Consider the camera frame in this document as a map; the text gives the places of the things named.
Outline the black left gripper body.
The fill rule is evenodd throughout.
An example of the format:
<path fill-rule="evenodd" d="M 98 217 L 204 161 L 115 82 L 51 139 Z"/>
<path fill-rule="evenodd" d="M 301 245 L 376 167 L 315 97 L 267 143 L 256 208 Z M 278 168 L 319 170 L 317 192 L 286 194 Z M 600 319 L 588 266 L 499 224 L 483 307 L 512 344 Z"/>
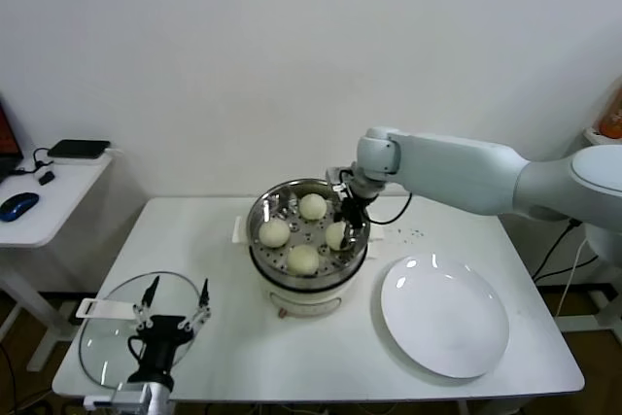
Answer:
<path fill-rule="evenodd" d="M 190 343 L 190 332 L 178 329 L 183 316 L 153 316 L 154 325 L 127 338 L 130 355 L 138 369 L 128 383 L 173 383 L 171 369 L 177 349 Z"/>

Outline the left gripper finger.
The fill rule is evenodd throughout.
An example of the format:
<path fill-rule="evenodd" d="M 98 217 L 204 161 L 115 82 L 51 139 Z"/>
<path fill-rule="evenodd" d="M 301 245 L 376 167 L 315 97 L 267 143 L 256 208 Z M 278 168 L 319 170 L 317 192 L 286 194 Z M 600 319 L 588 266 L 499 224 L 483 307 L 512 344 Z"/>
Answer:
<path fill-rule="evenodd" d="M 145 289 L 140 302 L 133 305 L 137 330 L 148 329 L 154 325 L 151 317 L 151 305 L 156 295 L 158 283 L 159 276 L 156 275 L 152 283 Z"/>
<path fill-rule="evenodd" d="M 199 332 L 210 317 L 209 279 L 206 278 L 194 313 L 190 317 L 186 317 L 178 325 L 178 329 L 184 332 Z"/>

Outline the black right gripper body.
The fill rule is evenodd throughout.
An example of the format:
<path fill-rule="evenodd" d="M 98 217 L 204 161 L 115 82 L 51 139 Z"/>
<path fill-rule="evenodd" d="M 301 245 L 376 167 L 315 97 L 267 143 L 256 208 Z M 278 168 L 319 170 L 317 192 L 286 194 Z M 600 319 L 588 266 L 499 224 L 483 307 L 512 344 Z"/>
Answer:
<path fill-rule="evenodd" d="M 363 227 L 364 215 L 358 201 L 349 195 L 345 195 L 340 202 L 339 213 L 341 219 L 354 229 Z"/>

